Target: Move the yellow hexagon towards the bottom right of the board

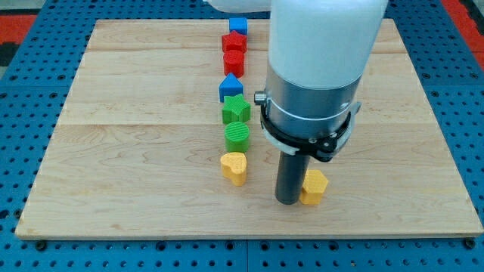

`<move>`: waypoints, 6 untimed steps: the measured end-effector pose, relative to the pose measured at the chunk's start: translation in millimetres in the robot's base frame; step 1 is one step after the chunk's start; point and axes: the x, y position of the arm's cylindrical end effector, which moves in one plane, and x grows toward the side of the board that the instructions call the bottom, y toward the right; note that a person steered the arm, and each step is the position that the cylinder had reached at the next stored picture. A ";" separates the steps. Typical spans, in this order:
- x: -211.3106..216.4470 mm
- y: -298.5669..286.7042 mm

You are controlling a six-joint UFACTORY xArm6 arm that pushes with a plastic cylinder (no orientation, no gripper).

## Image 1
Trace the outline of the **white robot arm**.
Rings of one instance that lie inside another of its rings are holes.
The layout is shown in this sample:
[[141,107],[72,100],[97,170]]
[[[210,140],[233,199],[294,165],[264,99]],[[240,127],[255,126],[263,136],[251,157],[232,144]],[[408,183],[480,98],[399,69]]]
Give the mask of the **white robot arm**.
[[265,136],[288,155],[330,161],[352,133],[355,92],[388,1],[207,2],[225,13],[270,13],[267,79],[254,96]]

